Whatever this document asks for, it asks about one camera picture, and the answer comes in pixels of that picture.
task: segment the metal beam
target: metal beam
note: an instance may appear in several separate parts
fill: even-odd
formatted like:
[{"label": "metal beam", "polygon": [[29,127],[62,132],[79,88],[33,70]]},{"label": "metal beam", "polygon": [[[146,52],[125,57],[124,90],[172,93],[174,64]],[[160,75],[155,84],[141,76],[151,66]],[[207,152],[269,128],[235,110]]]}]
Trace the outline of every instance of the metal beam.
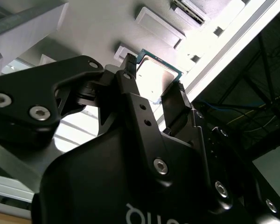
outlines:
[{"label": "metal beam", "polygon": [[267,57],[266,57],[266,48],[265,48],[265,44],[263,42],[261,33],[258,34],[258,41],[259,41],[259,45],[260,45],[260,52],[261,52],[261,57],[262,57],[262,61],[263,61],[264,69],[265,69],[266,81],[267,81],[267,85],[269,87],[271,101],[274,103],[276,101],[275,100],[275,91],[274,91],[274,87],[273,87],[273,83],[272,83],[272,79],[271,79],[269,62],[267,61]]},{"label": "metal beam", "polygon": [[61,26],[68,3],[46,1],[0,19],[0,74],[4,66]]},{"label": "metal beam", "polygon": [[[267,107],[272,105],[270,99],[266,97],[266,95],[258,88],[258,86],[249,77],[245,76],[244,80],[254,90],[254,92],[266,103]],[[280,111],[274,105],[272,105],[271,110],[276,115],[276,117],[280,119]]]},{"label": "metal beam", "polygon": [[255,62],[259,59],[261,53],[258,51],[253,58],[249,61],[249,63],[241,70],[240,74],[233,81],[233,83],[228,87],[223,96],[219,99],[218,104],[222,104],[224,100],[231,94],[233,89],[237,86],[237,84],[242,80],[243,76],[246,75],[247,71],[255,64]]}]

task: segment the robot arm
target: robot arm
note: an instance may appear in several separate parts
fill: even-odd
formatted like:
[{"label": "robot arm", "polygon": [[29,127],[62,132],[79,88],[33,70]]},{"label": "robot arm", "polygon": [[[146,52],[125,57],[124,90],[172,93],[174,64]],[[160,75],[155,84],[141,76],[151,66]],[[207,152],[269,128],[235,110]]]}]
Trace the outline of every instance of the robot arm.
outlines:
[{"label": "robot arm", "polygon": [[[161,97],[163,133],[139,95],[132,55],[116,74],[79,56],[0,76],[0,167],[35,192],[34,224],[280,220],[280,197],[179,82]],[[99,135],[62,154],[59,121],[85,105]]]}]

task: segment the wooden surface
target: wooden surface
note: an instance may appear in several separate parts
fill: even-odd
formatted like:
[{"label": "wooden surface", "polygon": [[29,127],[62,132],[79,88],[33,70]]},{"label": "wooden surface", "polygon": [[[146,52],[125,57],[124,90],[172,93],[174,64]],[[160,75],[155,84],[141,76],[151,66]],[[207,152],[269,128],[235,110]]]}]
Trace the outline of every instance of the wooden surface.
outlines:
[{"label": "wooden surface", "polygon": [[31,224],[31,220],[0,213],[0,224]]}]

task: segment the black cable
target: black cable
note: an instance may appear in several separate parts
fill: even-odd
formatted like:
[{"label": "black cable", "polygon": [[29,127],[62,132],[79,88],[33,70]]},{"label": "black cable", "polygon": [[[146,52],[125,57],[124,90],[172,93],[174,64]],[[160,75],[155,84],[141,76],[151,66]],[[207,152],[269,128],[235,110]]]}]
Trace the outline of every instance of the black cable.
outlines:
[{"label": "black cable", "polygon": [[259,127],[261,127],[267,134],[270,133],[270,132],[269,132],[267,129],[265,129],[259,122],[253,120],[253,119],[250,118],[247,114],[245,114],[245,113],[243,113],[243,112],[241,112],[241,111],[239,111],[239,110],[237,110],[237,109],[234,109],[234,108],[229,108],[229,109],[230,109],[230,110],[233,110],[233,111],[236,111],[236,112],[238,112],[238,113],[241,113],[242,115],[244,115],[245,117],[247,117],[250,121],[253,121],[255,124],[259,125]]}]

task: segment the bolt head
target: bolt head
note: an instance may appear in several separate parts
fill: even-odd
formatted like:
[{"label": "bolt head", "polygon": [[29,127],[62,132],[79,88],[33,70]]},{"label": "bolt head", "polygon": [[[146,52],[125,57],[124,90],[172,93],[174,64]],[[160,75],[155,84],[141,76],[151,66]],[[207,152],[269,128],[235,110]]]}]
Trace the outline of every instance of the bolt head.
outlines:
[{"label": "bolt head", "polygon": [[12,103],[11,98],[4,94],[4,93],[0,93],[0,107],[6,107],[8,105],[10,105]]},{"label": "bolt head", "polygon": [[161,159],[154,160],[154,168],[157,170],[159,174],[165,175],[168,173],[168,167],[166,163]]},{"label": "bolt head", "polygon": [[220,181],[216,181],[215,188],[221,197],[224,197],[224,198],[228,197],[227,189]]},{"label": "bolt head", "polygon": [[223,129],[220,129],[220,132],[222,135],[224,135],[225,137],[228,137],[228,134],[223,130]]},{"label": "bolt head", "polygon": [[43,106],[32,107],[29,110],[29,114],[32,118],[39,120],[39,121],[47,120],[51,116],[50,111]]},{"label": "bolt head", "polygon": [[128,79],[131,79],[130,75],[126,74],[126,73],[123,73],[123,76],[128,78]]},{"label": "bolt head", "polygon": [[277,212],[275,205],[269,199],[266,199],[266,205],[273,213]]},{"label": "bolt head", "polygon": [[196,111],[196,114],[197,114],[198,117],[203,118],[202,113],[200,113],[199,111]]}]

